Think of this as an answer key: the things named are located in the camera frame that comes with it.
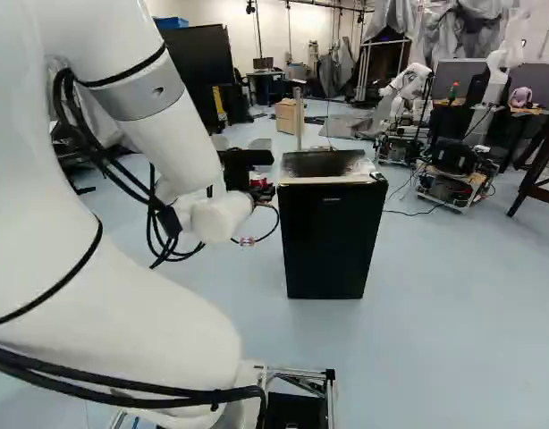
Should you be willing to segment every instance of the black box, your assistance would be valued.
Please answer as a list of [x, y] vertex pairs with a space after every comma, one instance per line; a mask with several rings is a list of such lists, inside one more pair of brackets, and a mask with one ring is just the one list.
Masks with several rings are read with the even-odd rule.
[[277, 193], [289, 298], [364, 295], [388, 189], [367, 165], [363, 150], [283, 154]]

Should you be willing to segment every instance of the gray floor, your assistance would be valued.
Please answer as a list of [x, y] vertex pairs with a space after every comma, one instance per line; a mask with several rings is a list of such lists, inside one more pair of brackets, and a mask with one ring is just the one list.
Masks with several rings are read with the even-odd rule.
[[[308, 102], [307, 115], [326, 108]], [[328, 144], [319, 129], [307, 125], [305, 146]], [[224, 135], [240, 147], [271, 138], [277, 159], [295, 142], [268, 118]], [[373, 155], [365, 142], [332, 144]], [[147, 178], [144, 158], [124, 162]], [[381, 171], [391, 189], [409, 177], [404, 168]], [[521, 178], [500, 176], [494, 197], [466, 214], [443, 208], [411, 218], [385, 214], [360, 301], [288, 300], [280, 232], [255, 248], [208, 247], [158, 271], [219, 306], [239, 329], [246, 357], [336, 368], [340, 428], [549, 429], [549, 206], [529, 199], [515, 218], [506, 217]], [[116, 243], [148, 265], [143, 207], [98, 173], [78, 184], [97, 186], [82, 198]], [[402, 196], [387, 207], [431, 207], [411, 193]], [[257, 211], [241, 233], [260, 235], [272, 221], [271, 213]], [[223, 269], [221, 282], [209, 265]], [[0, 429], [100, 429], [110, 411], [0, 376]]]

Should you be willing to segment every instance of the white robot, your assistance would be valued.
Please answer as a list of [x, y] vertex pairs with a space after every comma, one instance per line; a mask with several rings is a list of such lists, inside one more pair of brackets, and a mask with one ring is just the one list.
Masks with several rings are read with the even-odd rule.
[[[127, 384], [94, 386], [115, 405], [129, 403], [134, 414], [166, 429], [210, 428], [225, 414], [225, 402], [237, 400], [234, 393], [227, 398], [213, 391], [260, 388], [261, 378], [249, 377], [229, 319], [125, 256], [74, 194], [50, 144], [48, 57], [69, 65], [79, 85], [155, 165], [168, 197], [205, 189], [222, 174], [140, 0], [0, 2], [0, 370], [41, 385], [38, 369], [46, 365], [28, 370], [34, 361], [21, 359], [27, 357], [56, 365], [54, 371], [61, 366], [203, 391], [194, 398], [188, 392], [137, 392]], [[223, 192], [179, 217], [203, 241], [215, 242], [231, 237], [252, 209], [247, 195]], [[52, 378], [65, 382], [62, 374]], [[249, 391], [238, 400], [264, 396], [261, 389]], [[150, 406], [150, 400], [169, 396], [198, 405]], [[157, 409], [135, 409], [144, 408], [136, 407], [137, 399]], [[252, 427], [256, 413], [252, 420], [239, 417], [232, 425]]]

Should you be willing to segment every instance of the blue bin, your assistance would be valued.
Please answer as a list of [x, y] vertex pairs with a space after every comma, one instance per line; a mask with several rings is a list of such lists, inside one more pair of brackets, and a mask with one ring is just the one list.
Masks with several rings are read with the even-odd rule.
[[155, 18], [153, 21], [159, 29], [185, 29], [189, 27], [189, 21], [179, 18], [177, 16], [171, 16], [169, 18]]

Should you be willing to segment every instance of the cardboard box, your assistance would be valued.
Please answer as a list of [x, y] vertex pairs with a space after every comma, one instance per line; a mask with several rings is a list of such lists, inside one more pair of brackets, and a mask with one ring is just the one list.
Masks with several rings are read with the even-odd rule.
[[[283, 98], [274, 105], [276, 116], [276, 130], [288, 134], [296, 133], [296, 100]], [[300, 126], [304, 131], [304, 105], [300, 107]]]

